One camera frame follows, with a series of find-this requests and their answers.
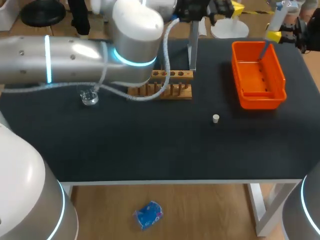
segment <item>yellow tape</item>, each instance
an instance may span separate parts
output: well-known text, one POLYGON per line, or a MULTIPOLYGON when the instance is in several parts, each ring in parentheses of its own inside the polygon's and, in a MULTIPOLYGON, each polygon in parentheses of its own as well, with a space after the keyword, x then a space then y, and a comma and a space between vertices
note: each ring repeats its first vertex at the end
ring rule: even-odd
POLYGON ((233 8, 234 8, 234 12, 233 12, 232 17, 234 18, 236 16, 241 15, 243 10, 245 9, 245 5, 243 5, 241 3, 238 3, 236 1, 231 1, 231 2, 232 2, 232 5, 233 5, 233 8))
POLYGON ((274 41, 276 43, 280 42, 281 32, 280 31, 268 31, 266 34, 266 38, 270 41, 274 41))
POLYGON ((242 14, 275 14, 274 11, 243 11, 242 14))

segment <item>wooden test tube rack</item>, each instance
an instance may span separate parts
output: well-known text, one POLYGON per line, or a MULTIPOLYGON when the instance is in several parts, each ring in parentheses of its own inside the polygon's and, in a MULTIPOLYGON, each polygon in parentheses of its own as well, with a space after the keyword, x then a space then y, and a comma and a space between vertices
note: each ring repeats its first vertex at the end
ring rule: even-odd
MULTIPOLYGON (((127 93, 131 96, 150 96, 156 93, 164 84, 166 71, 153 70, 148 83, 141 87, 128 87, 127 93)), ((178 83, 170 83, 165 91, 158 97, 160 100, 190 100, 192 99, 192 86, 190 81, 194 79, 194 72, 191 70, 172 70, 170 80, 178 83)))

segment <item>white cap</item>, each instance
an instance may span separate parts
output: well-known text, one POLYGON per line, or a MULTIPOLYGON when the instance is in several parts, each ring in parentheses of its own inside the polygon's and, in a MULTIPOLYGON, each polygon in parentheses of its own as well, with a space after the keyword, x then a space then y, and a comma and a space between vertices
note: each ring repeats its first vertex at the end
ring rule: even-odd
POLYGON ((212 120, 214 124, 217 124, 219 121, 220 116, 218 114, 215 114, 212 116, 212 120))

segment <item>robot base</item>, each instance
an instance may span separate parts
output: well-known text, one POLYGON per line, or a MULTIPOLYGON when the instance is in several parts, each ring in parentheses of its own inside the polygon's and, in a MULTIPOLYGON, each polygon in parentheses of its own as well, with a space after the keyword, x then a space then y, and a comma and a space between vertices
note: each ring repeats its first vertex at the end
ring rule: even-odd
POLYGON ((246 38, 249 28, 238 18, 225 18, 218 20, 215 26, 211 27, 211 33, 217 39, 246 38))

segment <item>black stool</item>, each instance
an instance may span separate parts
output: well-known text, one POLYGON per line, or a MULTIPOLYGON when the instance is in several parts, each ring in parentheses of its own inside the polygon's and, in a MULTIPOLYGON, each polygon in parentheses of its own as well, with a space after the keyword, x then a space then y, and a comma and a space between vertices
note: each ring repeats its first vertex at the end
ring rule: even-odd
POLYGON ((35 0, 20 12, 24 24, 37 28, 55 25, 65 16, 65 6, 57 0, 35 0))

